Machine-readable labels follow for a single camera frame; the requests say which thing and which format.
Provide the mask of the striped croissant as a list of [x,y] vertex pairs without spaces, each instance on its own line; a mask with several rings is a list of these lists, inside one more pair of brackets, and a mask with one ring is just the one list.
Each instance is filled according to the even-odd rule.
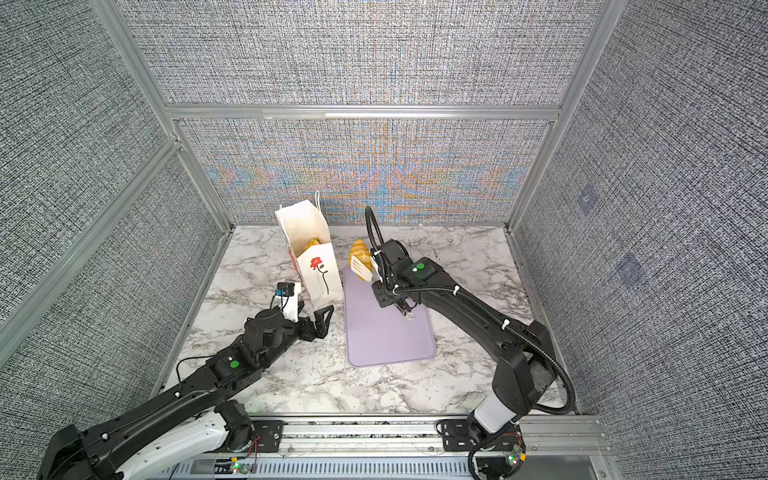
[[370,250],[362,239],[356,239],[349,251],[349,263],[352,259],[359,260],[369,271],[373,271]]

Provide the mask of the white paper bag red flower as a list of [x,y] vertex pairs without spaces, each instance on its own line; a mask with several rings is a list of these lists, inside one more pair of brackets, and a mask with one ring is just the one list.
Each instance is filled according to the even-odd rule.
[[[343,297],[340,270],[319,200],[319,192],[316,191],[314,201],[303,200],[275,212],[294,267],[315,309],[326,307]],[[304,251],[313,237],[318,237],[321,244]]]

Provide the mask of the twisted golden bread roll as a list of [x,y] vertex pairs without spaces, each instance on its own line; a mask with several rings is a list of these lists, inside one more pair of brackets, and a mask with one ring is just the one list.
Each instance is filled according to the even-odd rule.
[[318,237],[313,237],[310,239],[310,241],[305,245],[304,251],[308,250],[310,247],[320,245],[321,241]]

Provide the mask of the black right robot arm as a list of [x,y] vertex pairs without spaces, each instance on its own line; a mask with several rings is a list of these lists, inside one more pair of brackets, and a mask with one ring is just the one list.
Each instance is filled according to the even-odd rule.
[[475,445],[508,428],[532,410],[565,415],[575,392],[557,361],[549,330],[504,315],[458,284],[434,260],[412,260],[404,246],[389,240],[371,249],[380,279],[373,283],[381,307],[406,314],[423,305],[470,335],[496,362],[491,393],[473,410],[464,429]]

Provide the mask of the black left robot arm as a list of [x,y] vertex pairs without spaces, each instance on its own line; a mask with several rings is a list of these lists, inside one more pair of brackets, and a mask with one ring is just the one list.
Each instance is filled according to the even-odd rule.
[[118,469],[130,456],[190,419],[211,409],[222,417],[224,440],[240,449],[258,435],[244,406],[233,400],[258,381],[297,340],[327,336],[333,306],[293,322],[277,307],[259,312],[229,346],[208,357],[203,366],[174,388],[102,424],[79,431],[73,425],[53,435],[38,473],[40,479],[126,478]]

